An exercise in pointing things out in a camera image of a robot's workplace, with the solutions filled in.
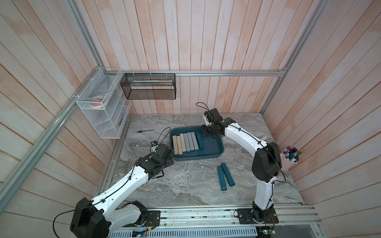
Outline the tape roll in shelf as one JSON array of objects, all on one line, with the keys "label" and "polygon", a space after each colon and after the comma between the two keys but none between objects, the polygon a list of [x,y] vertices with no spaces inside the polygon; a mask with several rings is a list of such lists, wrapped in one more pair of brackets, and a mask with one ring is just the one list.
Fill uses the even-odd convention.
[{"label": "tape roll in shelf", "polygon": [[94,109],[103,108],[108,104],[108,99],[106,95],[97,95],[92,97],[89,102],[89,106]]}]

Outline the grey pruning pliers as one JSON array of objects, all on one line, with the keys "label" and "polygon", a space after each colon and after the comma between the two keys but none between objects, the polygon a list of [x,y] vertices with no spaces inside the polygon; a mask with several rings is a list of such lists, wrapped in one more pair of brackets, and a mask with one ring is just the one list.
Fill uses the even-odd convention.
[{"label": "grey pruning pliers", "polygon": [[186,133],[184,134],[184,140],[185,140],[186,150],[187,150],[187,152],[190,152],[191,147],[190,147],[188,135]]},{"label": "grey pruning pliers", "polygon": [[191,132],[191,137],[192,137],[194,149],[199,150],[198,142],[197,142],[196,135],[194,132]]},{"label": "grey pruning pliers", "polygon": [[190,150],[194,151],[195,147],[194,147],[194,143],[193,143],[191,132],[188,132],[187,136],[188,136],[188,140],[189,140],[189,144],[190,144]]}]

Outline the teal plastic storage box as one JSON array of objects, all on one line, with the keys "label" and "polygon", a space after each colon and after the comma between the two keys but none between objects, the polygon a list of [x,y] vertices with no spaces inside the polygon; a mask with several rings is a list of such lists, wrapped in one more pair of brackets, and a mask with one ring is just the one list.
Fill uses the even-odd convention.
[{"label": "teal plastic storage box", "polygon": [[[175,128],[170,131],[170,146],[173,149],[172,136],[180,136],[181,133],[187,134],[188,132],[201,133],[201,126],[192,127],[182,127]],[[185,152],[183,155],[174,155],[173,157],[176,161],[189,161],[189,160],[201,160],[201,159],[211,159],[217,158],[224,152],[224,145],[220,137],[213,138],[212,136],[202,136],[204,149],[194,150],[190,152]]]}]

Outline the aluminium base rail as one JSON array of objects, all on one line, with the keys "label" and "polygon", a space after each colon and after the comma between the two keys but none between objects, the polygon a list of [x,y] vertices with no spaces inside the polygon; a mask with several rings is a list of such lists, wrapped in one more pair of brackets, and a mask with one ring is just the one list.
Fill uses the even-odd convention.
[{"label": "aluminium base rail", "polygon": [[160,225],[158,227],[121,227],[133,229],[176,229],[176,228],[207,228],[207,227],[233,227],[255,226],[276,228],[282,225],[312,225],[321,224],[317,212],[312,206],[301,204],[277,204],[274,210],[279,219],[278,224],[247,224],[241,225],[234,216],[237,209],[251,208],[250,206],[200,206],[200,207],[174,207],[151,208],[147,210],[161,211]]}]

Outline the teal pruning pliers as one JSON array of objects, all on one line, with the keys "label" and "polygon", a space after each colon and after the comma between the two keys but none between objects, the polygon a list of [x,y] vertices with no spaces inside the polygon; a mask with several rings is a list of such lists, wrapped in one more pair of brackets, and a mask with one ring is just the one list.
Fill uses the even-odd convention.
[{"label": "teal pruning pliers", "polygon": [[229,186],[235,186],[235,182],[234,182],[234,180],[233,180],[233,178],[231,176],[231,173],[230,173],[227,165],[225,163],[222,163],[221,167],[222,167],[222,170],[223,170],[223,172],[225,174],[225,177],[227,179],[227,182],[228,182]]},{"label": "teal pruning pliers", "polygon": [[196,139],[197,139],[197,142],[199,145],[199,149],[204,149],[204,144],[203,144],[201,133],[199,131],[197,131],[197,132],[195,132],[195,134],[196,134]]},{"label": "teal pruning pliers", "polygon": [[220,188],[222,191],[226,191],[227,185],[226,185],[226,180],[225,180],[225,176],[224,176],[222,166],[218,166],[217,170],[218,170],[218,176],[219,176],[219,181],[220,181]]}]

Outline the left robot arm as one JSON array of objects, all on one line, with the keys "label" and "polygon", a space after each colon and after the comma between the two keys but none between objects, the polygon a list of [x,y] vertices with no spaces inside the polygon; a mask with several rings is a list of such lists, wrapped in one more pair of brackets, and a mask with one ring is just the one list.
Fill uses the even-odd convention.
[{"label": "left robot arm", "polygon": [[108,190],[77,203],[70,225],[72,233],[77,238],[106,238],[126,225],[147,226],[147,208],[142,203],[129,202],[123,208],[119,205],[149,180],[162,177],[164,169],[173,163],[173,149],[165,144],[137,159],[133,168]]}]

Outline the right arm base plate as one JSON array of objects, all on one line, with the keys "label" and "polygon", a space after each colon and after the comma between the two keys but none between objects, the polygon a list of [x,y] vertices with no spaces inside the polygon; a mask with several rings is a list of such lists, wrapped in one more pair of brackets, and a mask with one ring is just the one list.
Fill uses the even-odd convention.
[{"label": "right arm base plate", "polygon": [[234,213],[234,216],[239,219],[241,225],[247,224],[278,224],[279,219],[273,208],[262,211],[260,209],[246,208],[246,209],[237,209]]}]

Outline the pink pen holder cup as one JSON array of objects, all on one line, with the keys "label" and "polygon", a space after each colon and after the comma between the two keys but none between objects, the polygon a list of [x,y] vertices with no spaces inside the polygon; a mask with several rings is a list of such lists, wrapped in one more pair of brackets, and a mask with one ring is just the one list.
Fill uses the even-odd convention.
[{"label": "pink pen holder cup", "polygon": [[288,146],[286,149],[284,149],[280,154],[282,170],[287,171],[292,166],[298,164],[300,161],[301,154],[302,152],[299,151],[296,147]]}]

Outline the black mesh wall basket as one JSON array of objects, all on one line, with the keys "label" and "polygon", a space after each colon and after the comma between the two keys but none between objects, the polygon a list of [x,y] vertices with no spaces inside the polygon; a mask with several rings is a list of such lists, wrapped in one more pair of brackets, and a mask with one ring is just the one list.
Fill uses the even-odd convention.
[{"label": "black mesh wall basket", "polygon": [[128,100],[176,99],[176,75],[172,73],[125,73],[120,85]]}]

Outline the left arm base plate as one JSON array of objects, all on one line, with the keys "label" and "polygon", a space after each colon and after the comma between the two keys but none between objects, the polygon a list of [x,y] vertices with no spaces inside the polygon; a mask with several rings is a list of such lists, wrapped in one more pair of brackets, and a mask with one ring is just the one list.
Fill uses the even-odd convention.
[{"label": "left arm base plate", "polygon": [[122,218],[123,227],[158,227],[160,225],[161,211],[131,211]]}]

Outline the beige pruning pliers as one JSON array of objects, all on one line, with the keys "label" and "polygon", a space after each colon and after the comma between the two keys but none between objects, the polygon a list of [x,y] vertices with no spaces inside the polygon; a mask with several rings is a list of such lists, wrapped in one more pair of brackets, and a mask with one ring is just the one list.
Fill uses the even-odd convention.
[{"label": "beige pruning pliers", "polygon": [[177,140],[178,154],[179,155],[183,155],[183,148],[182,148],[182,143],[181,143],[180,136],[176,136],[176,140]]},{"label": "beige pruning pliers", "polygon": [[172,142],[173,142],[174,155],[178,155],[179,150],[178,150],[178,144],[177,144],[177,137],[175,135],[172,136]]},{"label": "beige pruning pliers", "polygon": [[182,145],[182,152],[185,153],[187,151],[187,148],[186,148],[185,137],[183,133],[180,134],[180,140]]}]

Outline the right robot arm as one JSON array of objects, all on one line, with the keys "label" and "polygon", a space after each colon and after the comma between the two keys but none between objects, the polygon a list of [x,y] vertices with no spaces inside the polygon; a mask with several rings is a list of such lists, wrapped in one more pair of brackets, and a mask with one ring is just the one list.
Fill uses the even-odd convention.
[{"label": "right robot arm", "polygon": [[273,187],[282,167],[278,145],[253,136],[231,118],[222,118],[217,109],[205,111],[203,119],[203,136],[226,136],[253,156],[252,172],[257,179],[257,188],[252,219],[259,224],[266,222],[274,210]]}]

